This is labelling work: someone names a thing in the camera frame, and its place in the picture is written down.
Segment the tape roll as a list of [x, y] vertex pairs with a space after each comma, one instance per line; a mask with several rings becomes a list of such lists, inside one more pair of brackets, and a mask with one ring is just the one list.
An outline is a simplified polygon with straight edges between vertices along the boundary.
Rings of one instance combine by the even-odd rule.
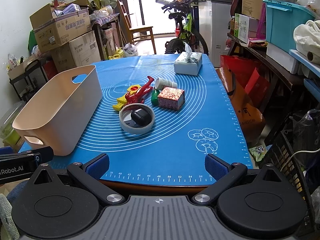
[[[127, 109], [128, 107], [130, 106], [141, 106], [143, 108], [145, 108], [152, 116], [152, 121], [148, 124], [148, 126], [144, 126], [144, 127], [131, 127], [131, 126], [128, 126], [127, 124], [124, 123], [124, 120], [123, 120], [123, 112], [125, 111], [125, 109]], [[119, 112], [119, 122], [120, 122], [120, 126], [121, 128], [127, 132], [127, 133], [130, 133], [130, 134], [135, 134], [135, 135], [142, 135], [142, 134], [145, 134], [145, 133], [148, 133], [152, 127], [153, 127], [153, 124], [155, 123], [155, 113], [154, 111], [152, 110], [152, 108], [150, 108], [149, 106], [145, 105], [145, 104], [142, 104], [142, 103], [133, 103], [133, 104], [130, 104], [130, 105], [127, 105], [125, 106], [120, 112]]]

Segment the beige plastic storage bin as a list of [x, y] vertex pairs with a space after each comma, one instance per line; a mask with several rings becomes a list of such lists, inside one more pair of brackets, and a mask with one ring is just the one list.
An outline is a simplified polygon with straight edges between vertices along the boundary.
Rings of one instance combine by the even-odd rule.
[[49, 146], [55, 155], [75, 149], [102, 98], [94, 65], [66, 70], [49, 80], [12, 123], [32, 148]]

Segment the black earbud case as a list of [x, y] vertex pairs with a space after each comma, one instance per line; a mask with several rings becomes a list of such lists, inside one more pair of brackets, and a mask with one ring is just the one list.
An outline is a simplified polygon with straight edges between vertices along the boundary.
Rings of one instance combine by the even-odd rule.
[[135, 109], [131, 112], [131, 119], [140, 127], [148, 126], [152, 121], [152, 116], [145, 109]]

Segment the yellow plastic toy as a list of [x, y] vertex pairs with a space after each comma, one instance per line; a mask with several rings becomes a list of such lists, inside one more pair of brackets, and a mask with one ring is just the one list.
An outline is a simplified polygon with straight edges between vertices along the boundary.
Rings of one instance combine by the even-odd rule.
[[123, 96], [117, 98], [117, 104], [112, 106], [113, 109], [118, 112], [121, 111], [121, 109], [127, 104], [126, 95], [136, 94], [137, 90], [139, 90], [140, 87], [140, 85], [131, 85]]

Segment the red lobster toy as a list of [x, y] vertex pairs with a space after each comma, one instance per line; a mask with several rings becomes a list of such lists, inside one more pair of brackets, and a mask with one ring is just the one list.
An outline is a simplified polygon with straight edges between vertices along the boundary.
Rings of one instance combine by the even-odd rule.
[[128, 105], [132, 103], [144, 103], [144, 96], [148, 95], [153, 90], [151, 84], [153, 83], [154, 78], [151, 76], [147, 76], [147, 78], [148, 82], [140, 87], [135, 94], [130, 95], [129, 92], [125, 94], [125, 99]]

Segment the red patterned gift box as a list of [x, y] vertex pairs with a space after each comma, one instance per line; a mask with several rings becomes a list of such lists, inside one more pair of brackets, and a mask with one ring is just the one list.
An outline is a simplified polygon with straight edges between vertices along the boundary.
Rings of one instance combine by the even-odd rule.
[[179, 111], [185, 102], [184, 90], [165, 87], [157, 96], [159, 107]]

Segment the green small bottle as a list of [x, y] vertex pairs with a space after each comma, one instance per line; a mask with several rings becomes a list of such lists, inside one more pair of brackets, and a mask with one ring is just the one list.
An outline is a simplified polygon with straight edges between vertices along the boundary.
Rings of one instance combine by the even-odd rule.
[[153, 106], [158, 106], [158, 95], [160, 94], [160, 91], [157, 89], [153, 89], [151, 93], [151, 103]]

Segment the white pill bottle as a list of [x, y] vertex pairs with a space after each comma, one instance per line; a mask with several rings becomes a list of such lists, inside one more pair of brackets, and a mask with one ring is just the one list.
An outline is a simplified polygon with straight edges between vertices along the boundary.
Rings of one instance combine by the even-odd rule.
[[155, 89], [163, 90], [165, 87], [177, 88], [177, 83], [170, 80], [163, 79], [161, 77], [157, 78], [155, 82]]

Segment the green clear lidded container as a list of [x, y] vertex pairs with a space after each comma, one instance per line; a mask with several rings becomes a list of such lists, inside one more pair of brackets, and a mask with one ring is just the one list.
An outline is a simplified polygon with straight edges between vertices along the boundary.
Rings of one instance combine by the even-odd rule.
[[24, 106], [24, 101], [15, 103], [1, 118], [1, 139], [10, 146], [15, 145], [20, 139], [12, 123]]

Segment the blue silicone baking mat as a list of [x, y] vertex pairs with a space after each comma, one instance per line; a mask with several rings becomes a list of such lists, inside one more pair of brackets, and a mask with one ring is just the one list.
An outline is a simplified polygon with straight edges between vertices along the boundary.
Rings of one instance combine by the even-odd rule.
[[[103, 97], [75, 150], [54, 157], [53, 168], [108, 154], [104, 180], [150, 186], [202, 186], [214, 182], [204, 168], [207, 154], [252, 168], [245, 137], [224, 86], [207, 56], [196, 76], [174, 71], [175, 54], [128, 57], [96, 63]], [[143, 135], [126, 133], [113, 109], [131, 85], [148, 77], [174, 81], [184, 90], [178, 111], [154, 107], [155, 123]]]

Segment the white tissue box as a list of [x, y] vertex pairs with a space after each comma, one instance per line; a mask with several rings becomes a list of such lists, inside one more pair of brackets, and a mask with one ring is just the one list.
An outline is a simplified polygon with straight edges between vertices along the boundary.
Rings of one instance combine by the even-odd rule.
[[202, 53], [193, 52], [191, 47], [184, 44], [184, 51], [174, 62], [174, 71], [176, 74], [197, 76], [202, 66]]

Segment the lower cardboard box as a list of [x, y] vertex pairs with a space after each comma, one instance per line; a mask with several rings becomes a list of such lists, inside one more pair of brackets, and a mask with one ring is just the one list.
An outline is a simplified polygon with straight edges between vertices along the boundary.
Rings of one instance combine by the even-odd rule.
[[58, 73], [101, 61], [93, 30], [53, 49], [50, 53]]

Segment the green black bicycle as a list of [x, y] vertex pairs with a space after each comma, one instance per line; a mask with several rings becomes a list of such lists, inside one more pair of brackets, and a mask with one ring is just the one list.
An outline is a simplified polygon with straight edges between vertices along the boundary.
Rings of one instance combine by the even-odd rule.
[[180, 54], [185, 51], [185, 43], [190, 46], [192, 51], [209, 55], [207, 43], [203, 36], [196, 29], [195, 20], [191, 12], [192, 5], [199, 0], [156, 0], [162, 4], [164, 12], [173, 9], [169, 13], [169, 19], [174, 19], [176, 24], [177, 36], [165, 44], [166, 54]]

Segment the white freezer cabinet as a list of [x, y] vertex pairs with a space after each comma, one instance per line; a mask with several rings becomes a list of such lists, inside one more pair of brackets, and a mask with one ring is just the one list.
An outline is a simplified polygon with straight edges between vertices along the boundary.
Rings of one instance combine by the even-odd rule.
[[208, 46], [208, 56], [214, 67], [220, 66], [220, 56], [227, 55], [228, 24], [232, 0], [202, 0], [199, 6], [199, 31]]

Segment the wooden chair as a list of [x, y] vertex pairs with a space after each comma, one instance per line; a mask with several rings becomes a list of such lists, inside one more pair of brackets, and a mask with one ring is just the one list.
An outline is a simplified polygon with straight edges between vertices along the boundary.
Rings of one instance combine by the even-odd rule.
[[128, 33], [131, 43], [138, 42], [138, 40], [150, 40], [153, 47], [154, 54], [157, 54], [156, 45], [155, 45], [155, 38], [153, 35], [152, 26], [142, 25], [141, 27], [133, 27], [131, 24], [130, 16], [127, 13], [125, 5], [122, 1], [117, 1], [120, 9], [120, 14], [124, 19], [125, 30]]

